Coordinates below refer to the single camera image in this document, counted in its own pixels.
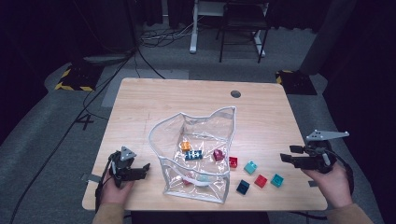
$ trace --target yellow black hazard stripe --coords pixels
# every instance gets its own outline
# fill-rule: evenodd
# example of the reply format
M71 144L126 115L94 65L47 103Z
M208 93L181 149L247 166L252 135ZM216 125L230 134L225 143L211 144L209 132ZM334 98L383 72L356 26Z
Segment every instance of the yellow black hazard stripe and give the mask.
M290 70L280 70L275 73L275 78L276 78L276 83L279 85L282 85L282 77L280 76L281 74L285 73L293 73L293 71Z
M94 91L92 87L88 86L74 86L74 85L64 85L64 80L68 78L71 71L71 66L69 66L66 71L62 74L61 79L55 86L55 90L66 90L66 91Z

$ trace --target chair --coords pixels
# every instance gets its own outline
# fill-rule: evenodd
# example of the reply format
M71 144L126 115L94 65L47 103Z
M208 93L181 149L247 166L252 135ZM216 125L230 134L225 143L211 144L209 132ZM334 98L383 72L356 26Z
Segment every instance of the chair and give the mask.
M249 32L251 34L250 40L254 42L255 37L259 38L259 31L265 31L258 60L258 63L260 63L265 40L270 29L263 13L267 2L268 0L229 0L224 5L221 25L216 36L216 39L219 39L219 33L222 32L220 63L224 45L246 45L246 43L241 42L224 42L227 32Z

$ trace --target gray carpet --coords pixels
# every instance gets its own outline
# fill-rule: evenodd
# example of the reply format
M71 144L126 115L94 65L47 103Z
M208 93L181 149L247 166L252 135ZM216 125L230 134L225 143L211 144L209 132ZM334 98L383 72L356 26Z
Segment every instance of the gray carpet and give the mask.
M244 49L232 49L233 46L226 48L223 63L218 63L219 41L215 40L215 36L216 30L206 28L200 32L196 54L189 54L188 35L166 47L140 49L146 60L164 74L164 71L186 71L189 79L275 83L274 73L277 70L298 69L315 38L308 30L271 30L265 48L266 57L261 63L257 63L257 54L254 48L249 46ZM136 64L131 59L124 66L124 70L121 70L122 74L134 71L136 66L142 71L150 69L138 54L135 59ZM87 92L54 90L67 65L48 76L45 85L49 89L49 94L21 120L0 148L0 223L9 222L23 191L83 108ZM112 76L116 68L117 65L106 67L99 84ZM337 131L321 95L326 87L326 80L321 75L316 75L312 77L312 81L317 89L317 96L288 96L302 136L310 134L314 129ZM88 95L87 102L99 92L100 88ZM94 115L102 118L108 118L111 112L111 107L108 107L111 103L102 106L105 95L106 90L101 92L88 108ZM85 184L79 177L82 173L92 170L106 129L107 120L98 117L92 117L94 123L89 124L86 131L82 130L83 124L75 124L70 128L57 151L25 195L14 223L92 221L94 212L86 211L81 206ZM356 187L353 199L374 223L383 223L370 183L353 160L343 140L332 141L332 146L351 164L355 172ZM324 215L323 212L310 214ZM268 212L268 216L271 223L307 223L304 217L286 212ZM327 221L310 219L309 223Z

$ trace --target desk leg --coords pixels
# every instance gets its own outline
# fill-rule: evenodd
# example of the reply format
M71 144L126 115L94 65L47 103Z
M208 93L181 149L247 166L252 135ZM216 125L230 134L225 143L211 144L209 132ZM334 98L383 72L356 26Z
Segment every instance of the desk leg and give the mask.
M194 2L194 15L193 15L193 26L192 26L192 34L191 34L191 44L190 44L190 53L197 52L197 40L198 40L198 1Z
M260 50L262 49L262 41L260 40L260 32L254 36L254 43L256 44L257 53L260 54ZM262 58L265 57L265 50L262 50Z

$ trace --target wooden table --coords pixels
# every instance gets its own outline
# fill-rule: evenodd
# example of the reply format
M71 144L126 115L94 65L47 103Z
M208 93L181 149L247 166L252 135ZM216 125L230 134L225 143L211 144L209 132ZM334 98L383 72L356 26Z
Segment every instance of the wooden table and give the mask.
M231 91L239 91L234 98ZM149 146L149 131L160 121L179 112L206 117L224 106L236 106L236 130L230 156L238 158L231 170L227 200L210 203L164 195L165 182L160 162ZM125 78L113 107L92 173L101 175L111 153L126 146L137 154L134 167L151 163L148 175L138 180L126 204L138 211L296 211L324 210L325 198L299 169L282 162L279 153L290 154L289 145L302 145L287 96L278 84ZM249 175L248 161L258 168ZM284 177L280 188L270 183ZM268 179L261 189L254 184L258 175ZM246 195L236 191L241 179L250 184ZM82 205L94 209L96 183L89 183Z

